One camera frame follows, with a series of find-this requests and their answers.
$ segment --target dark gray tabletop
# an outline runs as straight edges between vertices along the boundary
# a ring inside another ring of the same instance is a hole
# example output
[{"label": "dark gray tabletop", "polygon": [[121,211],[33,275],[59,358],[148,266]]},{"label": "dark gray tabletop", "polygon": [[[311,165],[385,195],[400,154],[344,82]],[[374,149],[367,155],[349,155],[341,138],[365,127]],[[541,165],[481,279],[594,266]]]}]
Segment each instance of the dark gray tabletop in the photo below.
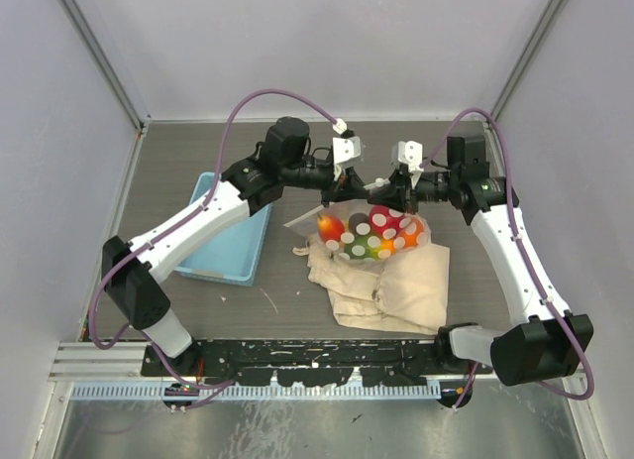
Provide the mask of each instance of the dark gray tabletop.
[{"label": "dark gray tabletop", "polygon": [[[225,154],[227,167],[249,155],[264,138],[269,123],[236,124]],[[446,130],[444,122],[364,122],[351,124],[366,145],[358,172],[365,182],[388,176],[391,146],[415,140],[429,152]],[[223,124],[155,124],[146,137],[119,230],[130,239],[161,224],[189,201],[198,176],[213,170]],[[313,147],[328,146],[328,124],[311,124]],[[481,131],[465,123],[460,132]],[[307,279],[306,260],[292,254],[303,239],[282,226],[319,204],[319,193],[288,188],[272,209],[253,287],[186,279],[174,273],[162,287],[172,308],[198,338],[390,338],[389,334],[339,326],[326,291]],[[508,312],[484,248],[460,214],[449,204],[421,205],[436,244],[451,248],[448,323],[472,321],[489,328],[508,328]],[[277,307],[273,309],[262,289]],[[101,336],[112,335],[124,322],[104,298],[98,315]]]}]

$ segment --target black base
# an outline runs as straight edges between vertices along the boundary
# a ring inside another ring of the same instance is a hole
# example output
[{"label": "black base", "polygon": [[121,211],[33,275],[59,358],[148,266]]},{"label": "black base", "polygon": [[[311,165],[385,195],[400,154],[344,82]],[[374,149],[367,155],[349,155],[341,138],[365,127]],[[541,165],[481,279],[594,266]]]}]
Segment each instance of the black base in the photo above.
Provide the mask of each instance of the black base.
[{"label": "black base", "polygon": [[[195,342],[195,350],[197,358],[178,358],[172,365],[183,376],[196,376],[202,360],[208,385],[233,380],[242,386],[268,386],[273,373],[286,387],[295,382],[307,388],[344,385],[359,367],[365,387],[401,387],[426,385],[426,376],[448,373],[435,361],[433,345],[420,340],[202,340]],[[467,363],[461,373],[466,371]],[[141,374],[169,376],[151,347]]]}]

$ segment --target white wall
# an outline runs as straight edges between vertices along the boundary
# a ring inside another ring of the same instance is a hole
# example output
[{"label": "white wall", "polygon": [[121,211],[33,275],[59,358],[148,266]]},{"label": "white wall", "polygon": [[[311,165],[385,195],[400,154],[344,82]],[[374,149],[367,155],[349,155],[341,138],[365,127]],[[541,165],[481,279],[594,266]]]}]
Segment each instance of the white wall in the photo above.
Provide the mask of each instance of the white wall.
[{"label": "white wall", "polygon": [[134,128],[56,0],[0,0],[0,456],[79,328]]},{"label": "white wall", "polygon": [[[157,120],[224,119],[270,86],[361,118],[491,108],[547,0],[79,2]],[[285,113],[313,115],[274,97],[243,116]]]},{"label": "white wall", "polygon": [[634,448],[634,0],[570,0],[502,114],[532,239],[594,324],[592,407]]}]

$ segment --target blue cable tray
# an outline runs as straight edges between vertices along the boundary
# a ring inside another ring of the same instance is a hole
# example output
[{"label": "blue cable tray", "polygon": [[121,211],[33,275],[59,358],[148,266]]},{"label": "blue cable tray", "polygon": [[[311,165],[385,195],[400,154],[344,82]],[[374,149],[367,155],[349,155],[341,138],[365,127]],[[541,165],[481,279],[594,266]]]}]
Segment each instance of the blue cable tray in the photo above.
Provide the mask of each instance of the blue cable tray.
[{"label": "blue cable tray", "polygon": [[[212,172],[205,172],[198,178],[189,204],[211,188],[213,179]],[[270,210],[269,204],[255,216],[226,229],[198,248],[175,270],[187,278],[252,286],[256,278]]]}]

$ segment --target white dots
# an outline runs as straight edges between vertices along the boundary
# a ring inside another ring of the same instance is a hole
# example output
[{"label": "white dots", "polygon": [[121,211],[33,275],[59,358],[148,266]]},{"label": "white dots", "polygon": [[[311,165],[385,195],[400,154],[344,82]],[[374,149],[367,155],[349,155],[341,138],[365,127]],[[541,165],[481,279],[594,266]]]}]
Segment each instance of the white dots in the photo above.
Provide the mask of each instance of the white dots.
[{"label": "white dots", "polygon": [[366,253],[366,248],[364,248],[363,246],[357,245],[357,246],[353,246],[352,251],[355,256],[362,256],[363,254]]},{"label": "white dots", "polygon": [[376,236],[370,236],[368,238],[368,246],[370,246],[371,248],[377,248],[378,246],[380,246],[380,239],[378,239]]},{"label": "white dots", "polygon": [[357,234],[366,236],[370,232],[370,225],[367,223],[359,223],[357,225]]},{"label": "white dots", "polygon": [[410,225],[405,228],[405,232],[407,234],[411,235],[411,234],[414,234],[416,232],[417,228],[418,228],[418,226],[416,226],[416,223],[410,223]]},{"label": "white dots", "polygon": [[326,241],[326,247],[331,251],[337,251],[339,249],[339,243],[334,239],[329,239]]},{"label": "white dots", "polygon": [[372,222],[380,228],[381,226],[385,226],[387,218],[382,214],[376,214],[372,217]]},{"label": "white dots", "polygon": [[403,249],[405,247],[405,239],[400,236],[394,240],[394,248],[395,249]]},{"label": "white dots", "polygon": [[394,228],[388,228],[383,231],[383,238],[385,239],[392,239],[394,236],[396,236],[396,230]]},{"label": "white dots", "polygon": [[353,241],[355,241],[355,235],[353,233],[345,232],[344,234],[341,235],[342,243],[350,244]]},{"label": "white dots", "polygon": [[410,218],[409,216],[405,216],[405,217],[404,217],[403,219],[401,219],[401,220],[400,220],[400,222],[398,223],[398,227],[399,227],[400,229],[404,229],[404,228],[406,228],[406,227],[407,227],[407,225],[408,225],[409,223],[411,223],[411,222],[412,222],[412,218]]}]

